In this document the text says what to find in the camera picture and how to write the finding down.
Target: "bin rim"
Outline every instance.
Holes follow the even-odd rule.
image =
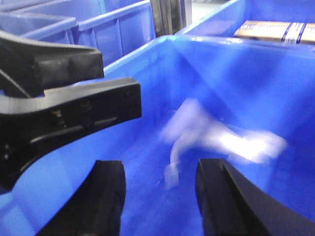
[[[241,38],[230,38],[230,37],[216,37],[216,36],[193,36],[193,35],[164,35],[158,38],[155,38],[143,45],[142,47],[134,50],[133,52],[123,56],[122,58],[116,60],[115,62],[104,67],[104,73],[111,73],[113,70],[118,69],[122,64],[126,64],[129,61],[134,60],[136,57],[146,53],[148,49],[155,47],[157,44],[165,43],[166,41],[199,41],[204,42],[210,45],[238,45],[240,47],[246,48],[264,48],[267,50],[274,51],[287,51],[294,52],[298,55],[303,54],[303,56],[310,56],[315,59],[315,45],[310,47],[310,45],[300,45],[301,47],[297,48],[293,44],[276,44],[271,45],[266,41],[252,41],[250,39],[241,39]]]
[[[29,19],[39,19],[39,20],[50,20],[51,24],[34,29],[27,33],[23,33],[20,36],[28,39],[40,40],[46,38],[55,33],[59,33],[64,30],[69,30],[76,26],[76,20],[74,17],[66,16],[51,16],[45,14],[35,14],[35,13],[0,13],[4,16],[12,16],[16,18],[29,18]]]
[[[25,13],[25,11],[31,11],[33,8],[38,8],[39,6],[49,6],[54,5],[56,3],[65,2],[65,1],[72,1],[72,0],[45,0],[44,2],[37,4],[37,5],[31,5],[24,8],[16,9],[14,11],[11,11],[12,13]]]
[[[91,29],[95,26],[98,26],[100,24],[115,20],[117,18],[120,18],[122,16],[125,16],[127,14],[139,11],[141,9],[150,7],[151,3],[150,0],[142,0],[140,2],[136,2],[133,3],[131,5],[110,11],[110,12],[106,12],[104,14],[95,16],[95,17],[91,17],[89,19],[86,19],[84,21],[78,21],[77,25],[78,25],[78,30],[79,31],[84,31],[84,30],[88,30]]]

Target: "blue plastic bin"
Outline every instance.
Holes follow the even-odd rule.
[[[99,48],[108,65],[155,38],[149,0],[57,0],[15,13],[75,17],[75,44]]]
[[[74,44],[70,28],[75,26],[73,17],[0,13],[0,30],[46,42]]]
[[[48,1],[50,0],[1,0],[0,12],[13,11]]]
[[[268,130],[285,138],[288,147],[278,159],[234,165],[270,196],[315,220],[314,67],[309,47],[224,38],[154,40],[104,69],[108,80],[131,76],[141,83],[143,117],[38,160],[11,193],[0,196],[1,235],[33,235],[70,198],[96,159],[116,159],[123,161],[127,180],[121,236],[202,236],[195,171],[198,159],[211,151],[187,150],[180,157],[179,185],[166,189],[164,181],[173,144],[162,133],[188,98],[236,132]]]
[[[315,23],[314,11],[314,0],[230,0],[177,34],[233,37],[246,20]]]

